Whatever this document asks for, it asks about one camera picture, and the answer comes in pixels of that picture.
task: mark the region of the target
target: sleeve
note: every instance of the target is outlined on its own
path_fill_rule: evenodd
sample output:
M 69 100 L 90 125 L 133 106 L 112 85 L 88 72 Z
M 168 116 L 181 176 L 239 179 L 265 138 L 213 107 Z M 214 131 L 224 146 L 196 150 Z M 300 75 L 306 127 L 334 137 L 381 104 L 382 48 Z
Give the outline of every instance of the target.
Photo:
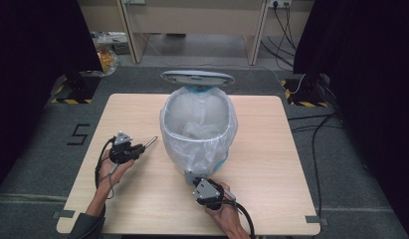
M 105 207 L 100 217 L 81 213 L 67 239 L 97 239 L 102 235 L 105 221 Z

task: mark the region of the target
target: trash can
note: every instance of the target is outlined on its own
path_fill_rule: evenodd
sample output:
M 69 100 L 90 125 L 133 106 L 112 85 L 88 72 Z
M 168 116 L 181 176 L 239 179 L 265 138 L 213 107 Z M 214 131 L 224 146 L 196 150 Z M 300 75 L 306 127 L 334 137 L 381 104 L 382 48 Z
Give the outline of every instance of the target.
M 238 122 L 222 86 L 233 77 L 203 71 L 169 71 L 161 78 L 182 86 L 172 93 L 160 113 L 166 151 L 186 182 L 216 172 L 229 155 Z

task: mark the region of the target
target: gray carpet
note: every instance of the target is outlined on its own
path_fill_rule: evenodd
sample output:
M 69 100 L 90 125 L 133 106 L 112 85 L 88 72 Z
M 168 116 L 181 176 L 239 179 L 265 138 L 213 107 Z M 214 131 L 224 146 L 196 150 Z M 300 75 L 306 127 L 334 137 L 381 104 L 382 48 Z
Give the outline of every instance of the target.
M 0 188 L 0 239 L 65 238 L 56 231 L 58 220 L 53 214 L 65 205 L 108 97 L 114 93 L 170 94 L 179 87 L 159 78 L 160 73 L 167 70 L 171 69 L 120 67 L 112 75 L 102 78 L 91 104 L 46 104 L 32 140 Z M 270 71 L 213 71 L 236 79 L 235 85 L 222 88 L 227 94 L 281 97 L 289 119 L 333 112 L 333 107 L 290 106 Z M 299 78 L 287 72 L 278 72 L 278 75 L 280 80 Z M 290 120 L 290 126 L 294 129 L 318 125 L 322 120 Z M 89 125 L 78 130 L 88 136 L 84 144 L 68 145 L 69 142 L 82 141 L 80 137 L 72 137 L 79 123 Z M 322 127 L 315 138 L 322 218 L 327 221 L 316 238 L 408 238 L 377 181 L 363 168 L 341 120 L 333 118 L 327 125 L 329 127 Z M 294 139 L 312 200 L 318 207 L 311 156 L 312 134 L 313 130 L 297 131 Z M 119 238 L 117 235 L 107 237 Z

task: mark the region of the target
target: open lid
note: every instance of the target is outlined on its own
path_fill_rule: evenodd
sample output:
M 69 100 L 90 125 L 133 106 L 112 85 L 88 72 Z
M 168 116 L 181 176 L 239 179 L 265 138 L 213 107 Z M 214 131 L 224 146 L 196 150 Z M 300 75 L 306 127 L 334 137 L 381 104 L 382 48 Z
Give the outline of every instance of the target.
M 229 75 L 203 71 L 168 71 L 160 77 L 182 86 L 224 87 L 235 83 L 235 79 Z

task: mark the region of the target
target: power strip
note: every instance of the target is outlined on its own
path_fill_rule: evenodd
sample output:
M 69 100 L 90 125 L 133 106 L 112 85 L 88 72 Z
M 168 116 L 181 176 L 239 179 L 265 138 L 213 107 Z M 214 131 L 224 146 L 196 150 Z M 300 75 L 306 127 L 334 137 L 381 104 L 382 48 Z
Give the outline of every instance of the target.
M 277 9 L 285 9 L 287 7 L 290 8 L 292 5 L 292 0 L 270 0 L 269 8 L 275 8 L 275 2 L 278 2 Z

